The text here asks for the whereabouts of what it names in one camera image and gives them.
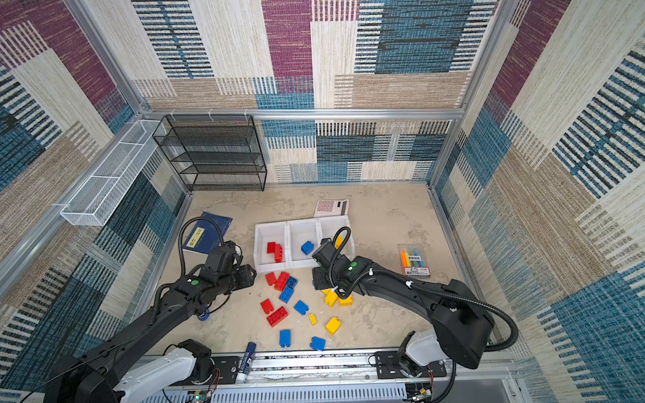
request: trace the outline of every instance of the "beige tabletop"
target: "beige tabletop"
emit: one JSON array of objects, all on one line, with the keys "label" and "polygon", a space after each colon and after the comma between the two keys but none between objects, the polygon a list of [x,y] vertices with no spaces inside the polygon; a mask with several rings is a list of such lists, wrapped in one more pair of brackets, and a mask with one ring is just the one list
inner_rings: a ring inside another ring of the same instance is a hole
[{"label": "beige tabletop", "polygon": [[[459,279],[457,268],[444,238],[425,185],[414,183],[375,183],[350,186],[303,186],[267,188],[264,192],[196,192],[186,217],[202,211],[231,217],[233,222],[224,238],[233,240],[244,252],[244,263],[253,264],[255,225],[313,217],[319,199],[350,199],[349,218],[356,254],[381,266],[401,271],[397,245],[420,243],[427,254],[432,281],[448,283]],[[188,269],[205,261],[204,255],[186,253]],[[411,331],[431,328],[420,316],[375,297],[353,294],[353,304],[340,307],[324,305],[324,295],[312,286],[310,269],[289,270],[298,280],[288,304],[278,299],[279,291],[267,285],[265,273],[258,274],[255,284],[232,294],[220,311],[203,322],[192,317],[167,334],[149,354],[160,354],[171,343],[195,339],[213,352],[244,351],[249,341],[258,351],[280,350],[279,330],[292,331],[289,349],[310,349],[312,337],[327,341],[326,348],[376,348],[398,346]],[[173,282],[179,276],[176,248],[162,275],[160,284]],[[289,315],[271,328],[260,302],[269,298],[277,310],[285,306]],[[293,306],[302,300],[314,313],[318,323],[311,325]],[[213,307],[220,305],[219,297]],[[334,336],[325,331],[326,323],[337,317],[341,327]]]}]

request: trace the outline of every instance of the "blue glue stick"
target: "blue glue stick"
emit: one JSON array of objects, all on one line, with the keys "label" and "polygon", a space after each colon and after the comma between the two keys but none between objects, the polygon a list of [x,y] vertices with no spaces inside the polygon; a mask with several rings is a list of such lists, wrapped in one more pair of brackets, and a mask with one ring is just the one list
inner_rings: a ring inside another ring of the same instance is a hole
[{"label": "blue glue stick", "polygon": [[251,368],[253,354],[255,354],[255,343],[250,342],[246,346],[246,353],[244,353],[244,358],[242,358],[242,362],[240,363],[240,369],[237,371],[237,380],[246,382],[246,374],[248,374],[248,370]]}]

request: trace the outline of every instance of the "white mesh basket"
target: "white mesh basket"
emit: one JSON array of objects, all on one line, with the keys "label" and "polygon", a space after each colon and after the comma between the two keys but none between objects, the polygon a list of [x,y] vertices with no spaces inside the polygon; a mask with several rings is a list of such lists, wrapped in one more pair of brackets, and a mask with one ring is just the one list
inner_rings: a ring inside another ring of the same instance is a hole
[{"label": "white mesh basket", "polygon": [[137,121],[76,191],[61,215],[71,225],[104,226],[157,147],[159,121]]}]

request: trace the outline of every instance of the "divided white tray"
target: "divided white tray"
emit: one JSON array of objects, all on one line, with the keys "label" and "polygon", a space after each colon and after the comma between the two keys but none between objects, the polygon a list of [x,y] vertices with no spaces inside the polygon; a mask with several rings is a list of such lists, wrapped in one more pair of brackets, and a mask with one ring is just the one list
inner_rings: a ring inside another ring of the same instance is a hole
[{"label": "divided white tray", "polygon": [[[253,244],[253,261],[258,273],[289,269],[314,268],[318,266],[312,259],[312,254],[305,255],[301,246],[311,241],[313,250],[320,246],[323,238],[333,238],[340,227],[350,227],[350,219],[346,215],[334,217],[319,217],[305,220],[270,222],[255,226],[255,241]],[[275,242],[283,246],[283,261],[276,263],[272,253],[266,252],[266,244]],[[354,239],[349,241],[342,252],[351,260],[354,258]]]}]

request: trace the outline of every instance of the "blue notebook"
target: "blue notebook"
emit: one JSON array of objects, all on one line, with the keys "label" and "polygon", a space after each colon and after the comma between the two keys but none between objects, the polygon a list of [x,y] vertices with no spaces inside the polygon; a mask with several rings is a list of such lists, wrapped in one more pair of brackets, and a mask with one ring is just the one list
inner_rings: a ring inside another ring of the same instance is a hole
[{"label": "blue notebook", "polygon": [[[230,217],[222,217],[220,215],[207,213],[206,211],[204,211],[201,216],[215,221],[219,229],[222,231],[222,236],[224,236],[226,230],[233,221]],[[184,238],[182,248],[184,251],[207,255],[218,245],[219,236],[217,234],[217,230],[208,221],[199,220],[195,223],[195,227],[190,232],[190,235]]]}]

